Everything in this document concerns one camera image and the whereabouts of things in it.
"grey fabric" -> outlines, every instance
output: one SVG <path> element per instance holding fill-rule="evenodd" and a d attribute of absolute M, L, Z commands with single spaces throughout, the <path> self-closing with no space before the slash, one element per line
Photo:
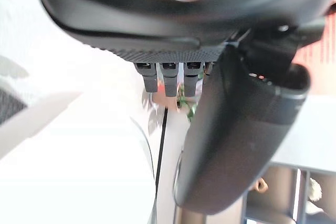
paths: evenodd
<path fill-rule="evenodd" d="M 0 89 L 0 125 L 25 107 L 21 101 Z"/>

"small tan object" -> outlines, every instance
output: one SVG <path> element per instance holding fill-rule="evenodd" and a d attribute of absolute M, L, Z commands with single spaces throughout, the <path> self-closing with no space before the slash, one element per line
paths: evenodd
<path fill-rule="evenodd" d="M 255 190 L 258 193 L 263 194 L 268 190 L 268 185 L 263 178 L 260 178 L 255 182 L 255 184 L 252 187 L 250 187 L 250 191 L 251 190 Z"/>

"textured black fabric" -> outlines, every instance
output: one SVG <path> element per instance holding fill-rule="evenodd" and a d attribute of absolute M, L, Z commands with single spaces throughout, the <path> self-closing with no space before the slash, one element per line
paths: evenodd
<path fill-rule="evenodd" d="M 194 51 L 138 51 L 109 49 L 126 61 L 142 63 L 212 62 L 217 61 L 224 46 L 201 48 Z"/>
<path fill-rule="evenodd" d="M 0 89 L 0 125 L 25 107 L 21 101 Z"/>

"black cable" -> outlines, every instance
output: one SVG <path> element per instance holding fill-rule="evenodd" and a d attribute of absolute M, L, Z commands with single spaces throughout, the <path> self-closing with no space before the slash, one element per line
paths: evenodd
<path fill-rule="evenodd" d="M 159 151 L 159 160 L 157 162 L 157 170 L 156 170 L 156 194 L 155 197 L 158 196 L 158 189 L 159 189 L 159 179 L 160 179 L 160 171 L 161 171 L 161 162 L 162 162 L 162 153 L 163 153 L 163 143 L 164 143 L 164 135 L 166 131 L 166 123 L 167 123 L 167 114 L 168 109 L 164 109 L 164 115 L 163 115 L 163 123 L 162 123 L 162 134 L 161 134 L 161 142 L 160 142 L 160 151 Z"/>

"black handle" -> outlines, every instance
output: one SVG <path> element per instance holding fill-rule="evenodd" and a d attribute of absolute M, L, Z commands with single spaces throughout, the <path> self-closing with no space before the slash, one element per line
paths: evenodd
<path fill-rule="evenodd" d="M 216 214 L 262 174 L 306 99 L 310 77 L 292 64 L 277 80 L 250 73 L 227 46 L 207 81 L 187 133 L 176 203 Z"/>

